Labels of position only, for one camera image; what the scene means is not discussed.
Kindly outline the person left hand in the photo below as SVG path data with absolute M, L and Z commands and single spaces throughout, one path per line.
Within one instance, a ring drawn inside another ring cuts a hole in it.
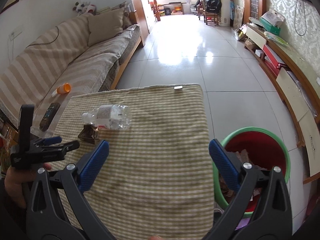
M 9 167 L 4 180 L 4 188 L 8 196 L 21 208 L 27 207 L 23 195 L 22 184 L 34 181 L 36 179 L 36 170 L 18 170 Z

